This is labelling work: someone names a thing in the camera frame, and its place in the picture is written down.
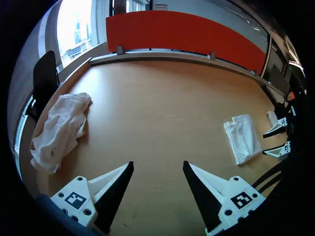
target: black office chair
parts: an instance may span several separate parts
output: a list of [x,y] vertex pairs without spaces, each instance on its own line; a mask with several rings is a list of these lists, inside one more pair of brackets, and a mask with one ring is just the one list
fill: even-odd
[[32,117],[37,123],[46,104],[59,87],[59,84],[55,53],[48,51],[34,66],[33,100],[27,107],[26,115]]

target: white towel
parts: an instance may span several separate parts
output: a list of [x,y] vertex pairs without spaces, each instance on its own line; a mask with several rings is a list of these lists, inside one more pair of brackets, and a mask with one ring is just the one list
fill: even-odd
[[224,123],[237,165],[262,152],[257,132],[250,115],[232,117],[233,122]]
[[31,164],[36,170],[53,174],[60,168],[62,158],[77,146],[76,139],[84,135],[84,111],[90,102],[87,93],[59,96],[48,112],[43,132],[33,138]]

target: window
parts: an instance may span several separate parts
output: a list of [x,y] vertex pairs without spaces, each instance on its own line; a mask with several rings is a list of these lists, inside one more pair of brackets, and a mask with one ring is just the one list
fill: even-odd
[[145,3],[139,4],[138,2],[141,2],[141,1],[137,0],[137,2],[136,2],[136,1],[132,1],[132,0],[127,0],[126,1],[126,12],[128,13],[128,12],[134,12],[134,11],[145,11]]
[[63,0],[57,21],[57,38],[63,67],[90,50],[92,0]]
[[129,1],[126,1],[126,13],[129,12]]

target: ceiling light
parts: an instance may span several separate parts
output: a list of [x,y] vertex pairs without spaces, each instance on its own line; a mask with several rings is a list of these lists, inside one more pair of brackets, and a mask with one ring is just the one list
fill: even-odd
[[277,51],[277,49],[273,45],[271,45],[271,47],[273,48],[273,50]]

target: black cable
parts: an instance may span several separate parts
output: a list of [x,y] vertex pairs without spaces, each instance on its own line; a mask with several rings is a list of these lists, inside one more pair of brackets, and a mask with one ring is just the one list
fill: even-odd
[[275,173],[281,171],[283,164],[284,164],[284,161],[281,161],[278,164],[276,164],[269,171],[267,171],[265,174],[263,174],[258,180],[256,180],[256,182],[252,184],[252,187],[256,188],[258,185],[260,185],[267,178],[269,178],[270,176],[274,175]]
[[269,188],[271,185],[273,185],[274,183],[280,181],[281,179],[281,173],[278,174],[276,177],[274,177],[272,180],[270,180],[267,184],[265,184],[264,186],[262,186],[261,189],[258,190],[258,192],[261,194],[263,191],[265,191],[267,188]]

